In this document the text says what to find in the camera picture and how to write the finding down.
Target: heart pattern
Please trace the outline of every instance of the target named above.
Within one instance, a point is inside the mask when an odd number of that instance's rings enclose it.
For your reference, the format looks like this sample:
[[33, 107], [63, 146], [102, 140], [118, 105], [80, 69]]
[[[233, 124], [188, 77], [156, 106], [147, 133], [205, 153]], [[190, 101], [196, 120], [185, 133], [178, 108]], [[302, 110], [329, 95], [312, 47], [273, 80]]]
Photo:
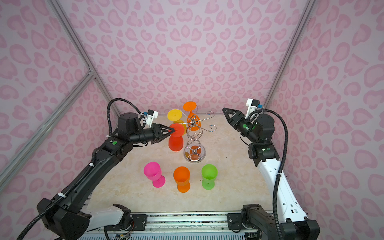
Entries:
[[87, 71], [45, 1], [1, 9], [0, 172]]
[[[379, 2], [321, 0], [270, 107], [288, 126], [285, 174], [322, 240], [384, 239]], [[275, 123], [281, 156], [284, 131]]]
[[247, 98], [263, 104], [305, 2], [73, 0], [62, 5], [95, 66], [102, 66], [98, 71], [112, 97], [166, 114], [193, 99], [201, 113], [220, 113], [223, 106], [245, 111]]
[[[93, 149], [108, 134], [106, 107], [100, 89], [91, 82], [0, 195], [0, 229], [7, 227], [0, 231], [2, 239], [17, 238], [38, 214], [37, 203], [52, 198], [89, 163]], [[114, 114], [111, 120], [114, 126]], [[37, 223], [26, 238], [50, 240], [55, 234]]]

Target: spiral metal wire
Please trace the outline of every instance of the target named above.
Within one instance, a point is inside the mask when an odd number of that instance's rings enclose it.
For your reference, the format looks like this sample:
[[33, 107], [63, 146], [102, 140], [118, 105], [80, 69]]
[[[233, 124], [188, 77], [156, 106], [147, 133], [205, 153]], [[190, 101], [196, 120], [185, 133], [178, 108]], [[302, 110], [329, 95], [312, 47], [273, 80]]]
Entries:
[[[210, 128], [210, 130], [207, 130], [207, 129], [198, 125], [199, 122], [211, 119], [215, 116], [215, 113], [213, 111], [208, 111], [206, 114], [209, 116], [208, 118], [199, 120], [196, 114], [192, 115], [189, 118], [189, 117], [187, 117], [187, 115], [185, 115], [183, 113], [183, 115], [187, 118], [187, 122], [182, 123], [182, 124], [188, 125], [186, 133], [187, 133], [187, 137], [189, 138], [189, 141], [187, 142], [187, 146], [185, 147], [185, 149], [188, 148], [190, 150], [189, 152], [191, 152], [191, 154], [189, 154], [188, 156], [185, 156], [185, 157], [187, 158], [187, 161], [190, 161], [192, 163], [198, 163], [198, 162], [202, 161], [204, 156], [205, 156], [205, 149], [199, 141], [199, 138], [203, 135], [203, 130], [205, 130], [207, 132], [214, 132], [217, 129], [217, 127], [213, 124], [208, 126]], [[193, 134], [192, 134], [191, 133], [192, 127], [198, 127], [199, 128], [198, 132], [192, 131], [193, 132]]]

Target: white cable tie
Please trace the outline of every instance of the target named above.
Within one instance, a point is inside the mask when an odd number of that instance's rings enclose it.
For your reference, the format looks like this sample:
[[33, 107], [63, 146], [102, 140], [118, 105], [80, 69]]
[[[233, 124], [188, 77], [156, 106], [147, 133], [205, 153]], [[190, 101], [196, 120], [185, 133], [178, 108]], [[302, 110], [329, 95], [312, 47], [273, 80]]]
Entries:
[[57, 195], [58, 195], [59, 197], [63, 197], [63, 198], [66, 198], [66, 197], [67, 197], [67, 196], [64, 195], [62, 192], [59, 192]]

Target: beige table surface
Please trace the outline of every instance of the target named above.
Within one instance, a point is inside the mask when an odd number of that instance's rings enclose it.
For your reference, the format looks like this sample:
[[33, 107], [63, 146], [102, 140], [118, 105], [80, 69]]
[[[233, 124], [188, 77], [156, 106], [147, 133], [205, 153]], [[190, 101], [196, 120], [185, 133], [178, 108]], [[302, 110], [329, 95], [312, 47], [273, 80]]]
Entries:
[[[156, 123], [169, 126], [166, 116]], [[204, 131], [200, 138], [206, 149], [205, 159], [197, 164], [187, 162], [183, 150], [173, 152], [168, 139], [155, 145], [136, 147], [115, 166], [92, 193], [89, 210], [121, 204], [132, 212], [192, 212], [240, 210], [244, 204], [260, 204], [272, 209], [272, 197], [266, 183], [252, 160], [248, 147], [239, 139], [239, 133], [223, 115], [203, 121], [202, 127], [217, 126], [215, 132]], [[166, 178], [163, 187], [155, 188], [143, 173], [144, 166], [152, 161], [160, 164]], [[218, 170], [215, 187], [205, 190], [201, 185], [201, 168], [213, 164]], [[173, 179], [177, 167], [190, 170], [190, 190], [180, 193]]]

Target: pink wallpaper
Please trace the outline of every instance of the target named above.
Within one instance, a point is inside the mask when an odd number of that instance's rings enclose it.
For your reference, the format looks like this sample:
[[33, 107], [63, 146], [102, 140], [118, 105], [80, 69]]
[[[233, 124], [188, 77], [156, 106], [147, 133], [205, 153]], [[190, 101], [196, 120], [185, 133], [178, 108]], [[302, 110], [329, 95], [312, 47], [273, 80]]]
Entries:
[[0, 172], [84, 76], [44, 0], [0, 2]]
[[384, 1], [321, 0], [271, 109], [320, 239], [384, 239]]
[[61, 4], [114, 98], [160, 113], [193, 100], [218, 113], [264, 102], [305, 1]]
[[[107, 102], [91, 82], [25, 167], [0, 195], [0, 238], [14, 240], [38, 214], [37, 203], [66, 187], [89, 163], [108, 134]], [[114, 126], [116, 117], [111, 114]], [[26, 239], [49, 240], [38, 222]]]

